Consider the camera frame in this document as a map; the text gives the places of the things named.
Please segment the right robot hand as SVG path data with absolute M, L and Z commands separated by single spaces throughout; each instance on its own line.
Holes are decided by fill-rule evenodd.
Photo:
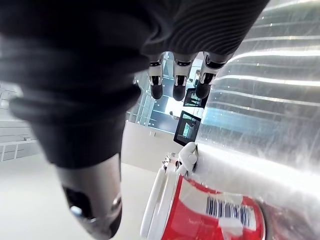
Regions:
M 97 240 L 122 218 L 121 149 L 136 73 L 155 56 L 228 61 L 266 0 L 3 0 L 0 78 L 55 165 L 69 209 Z

